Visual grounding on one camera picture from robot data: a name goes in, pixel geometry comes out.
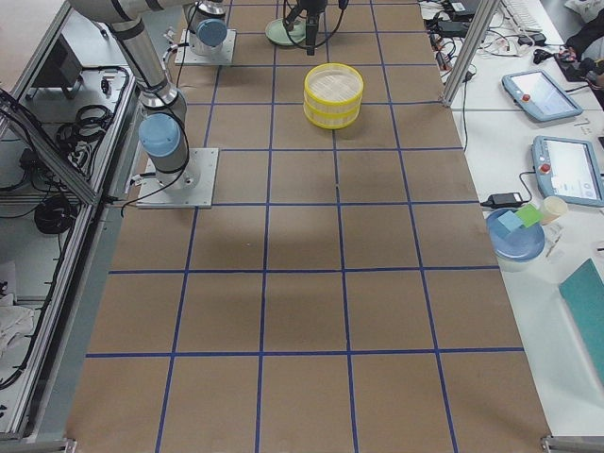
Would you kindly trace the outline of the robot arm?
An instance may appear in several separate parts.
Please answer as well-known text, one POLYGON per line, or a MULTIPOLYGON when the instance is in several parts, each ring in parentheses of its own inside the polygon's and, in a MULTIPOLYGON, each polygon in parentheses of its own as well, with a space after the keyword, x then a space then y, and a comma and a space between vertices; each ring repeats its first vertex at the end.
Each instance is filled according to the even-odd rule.
POLYGON ((72 1, 70 6, 89 20, 105 24, 136 77, 146 117, 139 126, 139 142, 152 160, 162 186, 189 181, 190 146, 185 132, 186 102, 169 80, 145 29, 143 15, 181 6, 186 29, 211 48, 227 38, 221 1, 72 1))
MULTIPOLYGON (((266 38, 277 46, 292 46, 302 49, 308 56, 314 56, 318 48, 327 44, 339 31, 348 7, 348 1, 339 1, 339 16, 336 25, 319 41, 319 25, 327 10, 327 1, 283 1, 283 17, 275 19, 265 28, 266 38)), ((222 1, 201 1, 186 11, 187 31, 192 37, 190 47, 197 46, 195 52, 218 49, 227 40, 229 29, 225 22, 222 1)))

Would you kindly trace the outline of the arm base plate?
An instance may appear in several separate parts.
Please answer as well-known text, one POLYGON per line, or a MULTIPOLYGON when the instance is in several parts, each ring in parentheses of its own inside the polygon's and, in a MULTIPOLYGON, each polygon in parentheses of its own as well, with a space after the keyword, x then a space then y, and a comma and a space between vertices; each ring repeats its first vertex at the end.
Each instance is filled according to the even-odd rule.
POLYGON ((236 30, 229 29, 225 40, 218 46, 211 47, 203 44, 188 31, 183 31, 180 43, 188 46, 179 47, 176 51, 175 63, 184 66, 230 66, 232 64, 236 30))
POLYGON ((135 206, 141 209, 188 209, 212 207, 215 178, 217 174, 218 148, 192 148, 189 164, 184 174, 165 189, 161 182, 168 184, 176 178, 173 174, 160 174, 145 178, 140 186, 135 206))

